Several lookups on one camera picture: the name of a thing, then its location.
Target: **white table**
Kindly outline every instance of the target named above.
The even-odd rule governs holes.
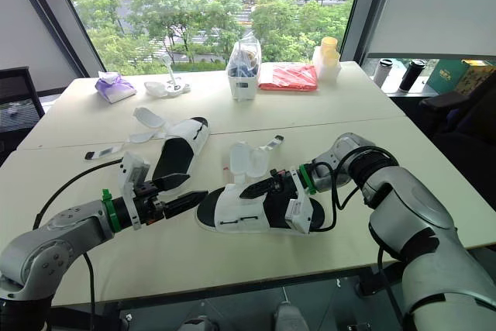
[[[452,214],[464,246],[496,242],[496,213],[405,117],[211,136],[188,190],[211,191],[225,184],[222,166],[229,147],[237,140],[260,145],[276,134],[283,135],[284,143],[270,159],[272,167],[281,169],[311,160],[345,132],[355,132],[390,150],[402,166],[423,181]],[[153,170],[161,144],[152,140],[128,145],[127,149],[145,157]],[[18,150],[11,155],[0,168],[0,250],[31,229],[35,214],[66,180],[98,163],[83,160],[86,151],[94,148]],[[352,187],[349,184],[340,189],[341,198]],[[44,221],[62,209],[101,198],[102,188],[109,188],[114,197],[119,195],[116,166],[85,176],[69,187],[50,207]],[[317,198],[329,208],[328,192]],[[96,299],[170,295],[367,266],[375,262],[378,248],[367,228],[370,212],[357,195],[338,212],[334,230],[313,236],[213,233],[196,223],[192,210],[137,232],[127,229],[89,253],[96,273]],[[88,301],[88,269],[78,259],[62,280],[53,304]]]
[[[113,105],[95,90],[96,79],[76,79],[57,99],[19,149],[67,147],[124,141],[148,129],[133,118],[145,106],[171,123],[204,116],[212,133],[234,133],[316,124],[383,119],[404,113],[354,62],[344,62],[335,85],[315,92],[258,91],[253,101],[236,102],[225,71],[181,74],[191,92],[176,98],[154,98],[144,81],[166,81],[168,75],[128,77],[138,93]]]

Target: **cardboard box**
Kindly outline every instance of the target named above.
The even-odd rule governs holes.
[[[427,84],[439,94],[457,91],[469,95],[496,66],[482,60],[439,60]]]

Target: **tissue packet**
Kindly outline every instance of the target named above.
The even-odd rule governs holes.
[[[99,71],[98,76],[100,78],[96,82],[95,88],[111,104],[136,94],[136,89],[119,73]]]

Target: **slipper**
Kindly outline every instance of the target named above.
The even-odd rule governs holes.
[[[198,224],[205,229],[221,233],[290,233],[293,230],[285,220],[289,200],[297,198],[295,191],[266,193],[258,198],[243,199],[239,195],[248,185],[227,184],[217,189],[196,209]],[[310,198],[313,207],[311,228],[324,223],[324,208]]]
[[[153,179],[163,178],[170,174],[191,176],[193,165],[209,134],[207,119],[202,117],[183,120],[172,126],[165,136],[162,153],[153,171]],[[180,186],[167,191],[167,194],[177,194],[179,189]]]

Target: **chair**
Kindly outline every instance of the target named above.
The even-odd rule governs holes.
[[[424,133],[496,211],[496,73],[468,97],[449,92],[420,105]]]
[[[29,68],[0,70],[0,166],[43,114]]]

